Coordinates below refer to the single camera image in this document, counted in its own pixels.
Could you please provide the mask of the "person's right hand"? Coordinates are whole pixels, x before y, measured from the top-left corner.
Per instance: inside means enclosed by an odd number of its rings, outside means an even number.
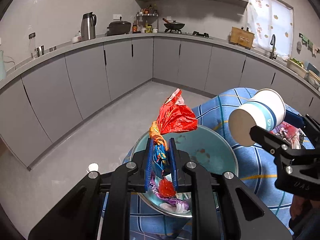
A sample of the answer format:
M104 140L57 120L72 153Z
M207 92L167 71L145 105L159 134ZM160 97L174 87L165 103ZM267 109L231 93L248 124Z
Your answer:
M290 207L290 216L292 221L295 221L297 217L299 218L302 215L307 204L310 204L313 209L319 208L319 201L307 200L296 195L293 196Z

